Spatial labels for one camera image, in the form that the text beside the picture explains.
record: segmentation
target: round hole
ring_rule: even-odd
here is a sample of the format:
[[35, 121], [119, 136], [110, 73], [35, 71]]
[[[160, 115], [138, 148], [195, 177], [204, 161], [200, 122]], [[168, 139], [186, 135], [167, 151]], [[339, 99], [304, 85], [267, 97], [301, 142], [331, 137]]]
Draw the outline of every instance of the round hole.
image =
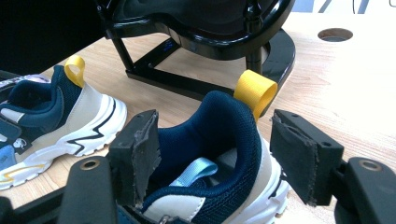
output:
[[361, 161], [359, 161], [359, 164], [367, 170], [371, 170], [371, 171], [381, 171], [382, 170], [381, 166], [378, 163], [373, 162], [373, 161], [361, 160]]
[[318, 33], [321, 40], [328, 42], [342, 42], [352, 38], [352, 32], [342, 28], [331, 28]]
[[98, 167], [100, 164], [99, 160], [90, 160], [90, 161], [84, 161], [79, 168], [81, 170], [92, 170], [96, 167]]
[[328, 143], [328, 142], [322, 142], [322, 145], [325, 147], [330, 147], [332, 144]]

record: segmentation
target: yellow heel pull tab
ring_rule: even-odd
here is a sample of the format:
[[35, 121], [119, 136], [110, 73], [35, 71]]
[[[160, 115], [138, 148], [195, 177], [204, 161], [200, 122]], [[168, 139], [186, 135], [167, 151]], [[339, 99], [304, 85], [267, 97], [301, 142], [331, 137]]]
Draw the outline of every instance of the yellow heel pull tab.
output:
[[251, 70], [245, 71], [239, 78], [233, 97], [249, 106], [254, 119], [259, 119], [262, 111], [275, 97], [277, 84]]
[[71, 56], [64, 65], [64, 72], [67, 77], [77, 86], [84, 87], [84, 69], [85, 62], [78, 55]]

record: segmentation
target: black plastic cover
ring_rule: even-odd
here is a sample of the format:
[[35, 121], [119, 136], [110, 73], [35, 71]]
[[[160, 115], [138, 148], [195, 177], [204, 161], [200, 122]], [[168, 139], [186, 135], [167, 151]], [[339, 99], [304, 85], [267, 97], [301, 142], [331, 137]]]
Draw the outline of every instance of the black plastic cover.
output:
[[105, 157], [76, 162], [70, 169], [57, 224], [117, 223], [110, 166]]
[[110, 145], [106, 157], [119, 205], [138, 206], [146, 196], [149, 177], [161, 161], [158, 117], [156, 110], [134, 116]]
[[276, 109], [270, 150], [286, 180], [304, 203], [328, 205], [330, 174], [340, 166], [344, 147], [299, 115]]
[[387, 165], [351, 158], [344, 179], [361, 223], [396, 223], [396, 175]]

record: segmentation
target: wooden table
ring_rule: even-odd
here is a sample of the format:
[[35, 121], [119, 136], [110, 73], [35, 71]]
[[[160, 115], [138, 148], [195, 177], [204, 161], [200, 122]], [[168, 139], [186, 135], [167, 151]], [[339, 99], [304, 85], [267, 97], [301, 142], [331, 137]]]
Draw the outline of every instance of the wooden table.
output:
[[[303, 116], [345, 147], [344, 159], [366, 157], [396, 170], [396, 33], [395, 18], [291, 13], [284, 30], [296, 45], [294, 68], [259, 128], [270, 139], [275, 108]], [[326, 42], [318, 33], [345, 28], [353, 37]], [[136, 60], [167, 36], [148, 35], [127, 39]], [[128, 78], [111, 41], [100, 39], [78, 53], [86, 61], [85, 79], [102, 93], [128, 105], [128, 120], [136, 113], [157, 109], [160, 127], [186, 120], [199, 101]], [[234, 87], [245, 70], [243, 59], [217, 62], [180, 49], [158, 68], [212, 83]], [[45, 72], [50, 76], [52, 69]], [[94, 155], [106, 155], [106, 149]], [[65, 185], [70, 166], [80, 158], [62, 156], [47, 172], [16, 188], [0, 191], [19, 207]], [[334, 223], [333, 207], [312, 208], [291, 194], [284, 216], [276, 223]]]

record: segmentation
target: navy blue sneaker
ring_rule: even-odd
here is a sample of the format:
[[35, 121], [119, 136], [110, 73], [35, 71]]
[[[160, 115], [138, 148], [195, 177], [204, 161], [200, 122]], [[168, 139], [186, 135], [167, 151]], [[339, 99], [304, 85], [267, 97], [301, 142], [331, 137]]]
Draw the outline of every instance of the navy blue sneaker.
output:
[[0, 104], [0, 189], [35, 178], [63, 154], [91, 154], [122, 129], [125, 104], [64, 69], [56, 65], [50, 83], [18, 82]]
[[[212, 91], [190, 119], [158, 135], [161, 162], [133, 209], [148, 220], [262, 224], [284, 212], [290, 185], [243, 102]], [[131, 223], [127, 211], [119, 208], [119, 223]]]

